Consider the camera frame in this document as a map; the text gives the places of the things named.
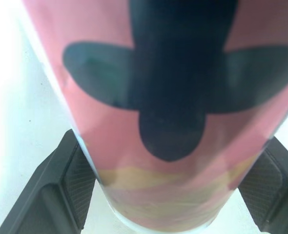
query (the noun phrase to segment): white background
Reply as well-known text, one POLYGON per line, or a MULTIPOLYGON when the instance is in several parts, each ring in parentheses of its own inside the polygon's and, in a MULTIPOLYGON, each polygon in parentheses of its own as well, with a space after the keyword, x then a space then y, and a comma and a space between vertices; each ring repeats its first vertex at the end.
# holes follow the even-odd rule
MULTIPOLYGON (((16 19, 0 1, 0 225, 35 168, 70 129, 16 19)), ((288 149, 288 119, 276 135, 288 149)), ((96 184, 82 234, 134 234, 96 184)), ((238 190, 204 234, 259 234, 238 190)))

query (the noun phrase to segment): yellow wavy stripe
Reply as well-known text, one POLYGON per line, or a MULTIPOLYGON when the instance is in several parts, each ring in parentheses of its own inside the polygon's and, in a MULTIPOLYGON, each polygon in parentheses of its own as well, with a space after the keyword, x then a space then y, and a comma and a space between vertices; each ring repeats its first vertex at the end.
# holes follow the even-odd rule
POLYGON ((104 186, 113 189, 128 190, 155 187, 176 181, 185 176, 183 173, 160 173, 135 167, 126 167, 116 170, 98 170, 98 173, 104 186))
POLYGON ((176 197, 171 201, 168 200, 167 202, 150 203, 141 206, 122 204, 120 202, 113 201, 112 203, 114 207, 123 215, 131 215, 132 217, 136 218, 162 218, 183 213, 192 207, 197 209, 199 205, 206 203, 213 194, 223 190, 227 192, 229 190, 227 185, 245 172, 256 160, 256 157, 257 156, 253 156, 246 159, 245 161, 237 164, 233 169, 212 180, 204 187, 196 189, 184 196, 176 197))

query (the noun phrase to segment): dark cross shape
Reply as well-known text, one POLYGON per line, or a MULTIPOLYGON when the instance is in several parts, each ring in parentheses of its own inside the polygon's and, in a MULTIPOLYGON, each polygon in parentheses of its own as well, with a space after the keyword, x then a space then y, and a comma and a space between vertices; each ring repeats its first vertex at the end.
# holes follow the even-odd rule
POLYGON ((161 160, 196 148, 206 114, 254 107, 288 84, 288 46, 223 52, 236 0, 131 0, 129 7, 134 49, 76 42, 63 62, 93 98, 139 111, 142 142, 161 160))

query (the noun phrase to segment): pink can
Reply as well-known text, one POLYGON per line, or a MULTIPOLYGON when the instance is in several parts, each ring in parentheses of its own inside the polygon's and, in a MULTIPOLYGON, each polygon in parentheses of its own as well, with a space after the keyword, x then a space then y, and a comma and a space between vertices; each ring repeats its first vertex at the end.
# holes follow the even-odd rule
POLYGON ((22 0, 108 202, 209 225, 288 114, 288 0, 22 0))

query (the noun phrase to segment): white can bottom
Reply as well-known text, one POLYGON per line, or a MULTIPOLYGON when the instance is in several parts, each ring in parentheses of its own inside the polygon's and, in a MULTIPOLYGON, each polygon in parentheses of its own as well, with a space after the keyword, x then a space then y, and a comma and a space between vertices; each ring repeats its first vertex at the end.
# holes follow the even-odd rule
POLYGON ((208 222, 204 223, 202 226, 199 226, 197 228, 194 228, 192 230, 188 230, 188 231, 184 231, 184 232, 178 232, 178 233, 165 233, 165 232, 160 232, 160 231, 155 231, 149 228, 145 228, 139 224, 136 224, 134 222, 132 222, 131 220, 127 219, 126 217, 124 217, 120 212, 118 212, 116 209, 114 209, 110 204, 109 204, 110 208, 112 209, 112 211, 114 212, 114 214, 116 215, 116 217, 127 227, 133 229, 136 232, 139 232, 140 234, 200 234, 202 231, 204 231, 213 221, 214 218, 212 218, 211 220, 209 220, 208 222))

